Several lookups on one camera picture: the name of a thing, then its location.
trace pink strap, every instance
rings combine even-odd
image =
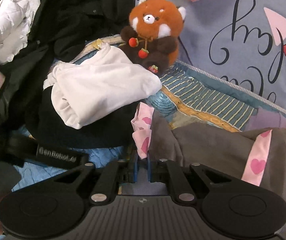
[[[131,123],[134,129],[133,139],[138,149],[138,154],[141,159],[147,157],[147,151],[150,146],[152,130],[152,117],[154,108],[144,103],[139,103],[135,116]]]
[[[256,137],[251,152],[249,153],[242,180],[259,186],[262,182],[268,153],[270,151],[270,141],[272,130],[261,133]]]

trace white puffer jacket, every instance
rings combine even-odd
[[[13,60],[27,46],[40,0],[2,0],[0,2],[0,62]]]

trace plush toy arm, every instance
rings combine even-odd
[[[130,38],[137,38],[138,34],[136,33],[135,30],[131,26],[126,26],[121,30],[121,38],[124,40],[126,43],[129,42]]]
[[[173,36],[157,39],[157,50],[162,53],[170,54],[176,50],[177,46],[177,39]]]

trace red panda plush toy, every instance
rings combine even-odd
[[[121,31],[120,49],[134,64],[160,76],[178,56],[178,36],[185,19],[184,7],[166,0],[139,0],[130,13],[130,25]]]

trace brown fur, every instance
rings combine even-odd
[[[159,20],[152,24],[147,24],[143,20],[143,17],[147,14],[159,17]],[[156,65],[158,67],[157,75],[160,76],[175,62],[178,56],[177,37],[183,29],[182,16],[172,2],[147,0],[133,8],[129,17],[131,24],[136,17],[138,18],[137,32],[130,26],[125,27],[121,31],[121,38],[125,41],[125,44],[120,46],[120,49],[125,52],[134,64],[140,64],[146,69],[151,65]],[[171,35],[158,39],[161,24],[166,24],[170,27]],[[137,47],[132,48],[129,46],[128,42],[132,37],[139,39],[140,42]],[[141,59],[138,56],[138,52],[145,47],[144,39],[149,41],[147,44],[149,54],[147,58]]]

